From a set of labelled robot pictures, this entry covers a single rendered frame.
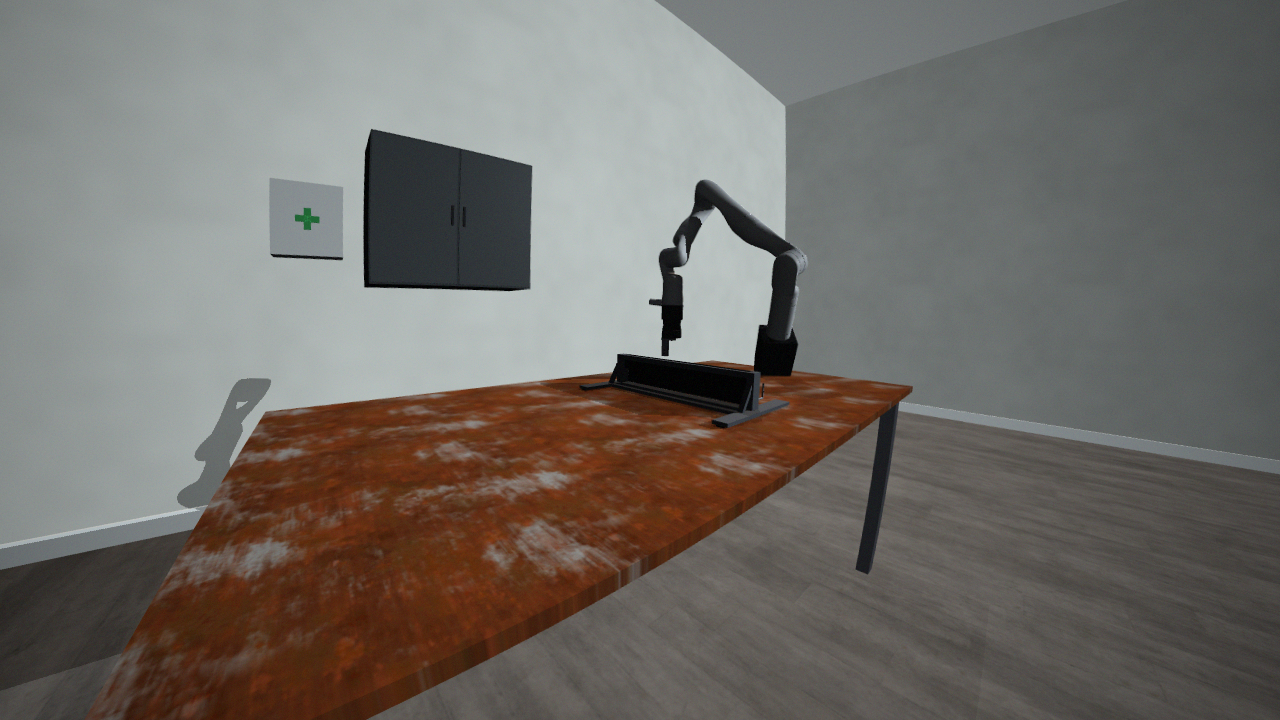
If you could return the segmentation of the black patch panel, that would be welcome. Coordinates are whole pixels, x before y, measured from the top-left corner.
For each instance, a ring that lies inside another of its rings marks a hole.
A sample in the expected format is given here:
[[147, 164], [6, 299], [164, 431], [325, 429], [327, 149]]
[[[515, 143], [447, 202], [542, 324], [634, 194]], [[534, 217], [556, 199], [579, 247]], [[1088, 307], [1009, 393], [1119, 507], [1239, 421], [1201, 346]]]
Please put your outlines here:
[[[712, 424], [716, 427], [730, 428], [780, 407], [788, 406], [788, 401], [778, 398], [759, 405], [759, 400], [764, 397], [763, 383], [762, 398], [759, 398], [760, 375], [762, 372], [617, 354], [617, 363], [611, 380], [585, 384], [580, 386], [580, 388], [599, 389], [614, 387], [657, 398], [666, 398], [677, 404], [730, 414], [712, 420]], [[616, 377], [617, 380], [614, 380]]]

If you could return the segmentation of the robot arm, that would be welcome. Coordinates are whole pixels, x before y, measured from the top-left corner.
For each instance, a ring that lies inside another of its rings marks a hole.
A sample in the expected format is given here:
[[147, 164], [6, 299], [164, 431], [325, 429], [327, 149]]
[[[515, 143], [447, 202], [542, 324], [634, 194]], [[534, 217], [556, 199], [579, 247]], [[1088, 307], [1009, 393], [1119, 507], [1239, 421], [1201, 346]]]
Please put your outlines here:
[[675, 274], [675, 266], [684, 266], [689, 263], [691, 245], [698, 231], [700, 231], [707, 217], [718, 208], [735, 234], [746, 243], [774, 255], [771, 282], [773, 291], [765, 334], [771, 340], [788, 340], [797, 304], [799, 288], [796, 279], [808, 266], [805, 254], [781, 238], [774, 231], [771, 231], [769, 227], [731, 199], [713, 181], [698, 182], [694, 201], [690, 217], [678, 225], [678, 231], [675, 233], [673, 243], [675, 246], [678, 243], [678, 246], [660, 251], [659, 266], [663, 278], [663, 291], [684, 292], [684, 278]]

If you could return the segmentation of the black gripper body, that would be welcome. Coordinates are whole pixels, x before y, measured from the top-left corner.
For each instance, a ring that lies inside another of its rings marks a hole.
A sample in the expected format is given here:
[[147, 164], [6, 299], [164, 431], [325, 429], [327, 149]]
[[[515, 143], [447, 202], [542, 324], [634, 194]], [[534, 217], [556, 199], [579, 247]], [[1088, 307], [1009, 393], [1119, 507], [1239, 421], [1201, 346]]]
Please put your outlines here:
[[649, 305], [662, 306], [660, 319], [663, 320], [662, 338], [681, 338], [681, 320], [684, 320], [684, 292], [663, 291], [662, 299], [650, 299]]

